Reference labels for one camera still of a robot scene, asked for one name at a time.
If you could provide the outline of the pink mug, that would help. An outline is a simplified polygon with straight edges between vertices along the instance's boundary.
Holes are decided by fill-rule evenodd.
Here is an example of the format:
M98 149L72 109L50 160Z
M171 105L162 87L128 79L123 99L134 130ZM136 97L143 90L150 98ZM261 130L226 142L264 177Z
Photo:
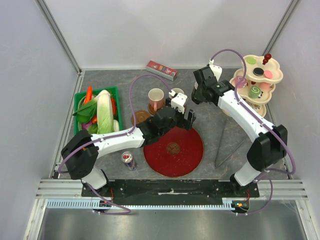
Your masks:
M161 109L164 105L164 92L160 88L153 88L148 92L149 104L154 111Z

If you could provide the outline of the green mug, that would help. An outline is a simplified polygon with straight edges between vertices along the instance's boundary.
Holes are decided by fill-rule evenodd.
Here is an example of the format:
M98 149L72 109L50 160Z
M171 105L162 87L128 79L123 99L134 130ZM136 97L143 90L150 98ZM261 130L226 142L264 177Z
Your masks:
M179 94L179 93L184 94L184 93L185 93L185 92L184 92L182 89L180 89L180 88L172 88L171 90L174 91L176 94Z

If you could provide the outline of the dark red round tray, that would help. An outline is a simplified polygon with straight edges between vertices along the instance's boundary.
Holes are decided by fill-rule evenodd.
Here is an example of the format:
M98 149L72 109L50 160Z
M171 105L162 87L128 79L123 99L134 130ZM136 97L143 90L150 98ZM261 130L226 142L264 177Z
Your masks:
M159 141L143 148L149 167L165 177L182 177L193 172L204 156L204 144L199 133L192 128L175 127Z

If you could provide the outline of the pink swirl cake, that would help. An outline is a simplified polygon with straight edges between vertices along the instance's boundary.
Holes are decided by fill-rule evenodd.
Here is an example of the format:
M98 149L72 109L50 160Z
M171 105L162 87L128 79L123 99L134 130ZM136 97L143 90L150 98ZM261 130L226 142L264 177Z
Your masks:
M259 84L259 87L263 90L266 90L266 89L269 89L271 88L273 85L271 83L268 83L268 82L261 82Z
M235 86L237 88L245 88L248 86L248 80L242 76L236 76L234 79Z

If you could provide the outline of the green swirl cake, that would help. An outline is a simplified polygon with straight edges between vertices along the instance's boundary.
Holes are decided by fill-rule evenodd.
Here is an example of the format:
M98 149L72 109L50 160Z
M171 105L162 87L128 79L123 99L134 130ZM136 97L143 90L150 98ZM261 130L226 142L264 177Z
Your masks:
M248 96L251 99L260 99L262 97L262 94L262 90L256 85L252 85L248 92Z

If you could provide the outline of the green macaron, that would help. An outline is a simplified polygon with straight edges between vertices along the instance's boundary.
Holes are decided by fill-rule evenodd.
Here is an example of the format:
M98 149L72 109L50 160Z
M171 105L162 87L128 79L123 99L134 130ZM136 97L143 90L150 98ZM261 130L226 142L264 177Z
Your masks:
M252 57L252 56L246 57L245 60L250 65L255 65L256 62L257 62L256 59L254 57Z

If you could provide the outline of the black sandwich cookie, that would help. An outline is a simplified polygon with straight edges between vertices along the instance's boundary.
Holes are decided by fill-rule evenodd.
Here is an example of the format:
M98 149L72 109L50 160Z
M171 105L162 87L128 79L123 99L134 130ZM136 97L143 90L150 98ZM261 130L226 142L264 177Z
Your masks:
M264 74L264 70L260 67L256 67L253 69L253 74L260 77Z

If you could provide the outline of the metal tongs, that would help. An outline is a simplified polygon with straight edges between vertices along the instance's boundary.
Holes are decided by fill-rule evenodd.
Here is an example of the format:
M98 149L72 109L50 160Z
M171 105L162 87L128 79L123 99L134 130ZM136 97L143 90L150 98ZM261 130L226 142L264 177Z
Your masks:
M246 140L247 134L232 118L227 118L220 137L214 168L222 165Z

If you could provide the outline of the pink macaron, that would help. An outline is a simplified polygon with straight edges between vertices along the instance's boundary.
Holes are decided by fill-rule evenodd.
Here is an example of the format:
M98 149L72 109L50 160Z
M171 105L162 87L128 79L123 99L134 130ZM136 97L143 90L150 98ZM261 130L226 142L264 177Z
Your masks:
M271 79L273 77L273 73L269 70L265 70L263 75L268 79Z

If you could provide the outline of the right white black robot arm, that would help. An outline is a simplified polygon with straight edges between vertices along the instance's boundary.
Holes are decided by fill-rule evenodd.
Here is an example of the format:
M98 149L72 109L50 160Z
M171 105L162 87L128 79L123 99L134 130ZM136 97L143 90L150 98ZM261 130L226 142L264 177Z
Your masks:
M275 126L253 111L230 82L217 80L209 66L195 70L193 74L192 101L197 105L215 104L241 126L252 142L246 163L230 177L229 191L240 197L267 168L287 155L288 131L283 125Z

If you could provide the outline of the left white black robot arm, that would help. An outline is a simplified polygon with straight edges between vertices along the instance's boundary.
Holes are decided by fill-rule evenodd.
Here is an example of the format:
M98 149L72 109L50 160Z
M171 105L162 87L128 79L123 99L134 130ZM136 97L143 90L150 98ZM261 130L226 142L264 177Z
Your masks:
M192 109L185 118L185 114L177 108L164 106L133 128L107 134L89 134L81 130L62 149L61 164L67 167L71 179L82 180L98 196L106 196L110 192L110 184L103 171L95 167L98 158L120 150L154 144L174 127L189 131L195 119Z

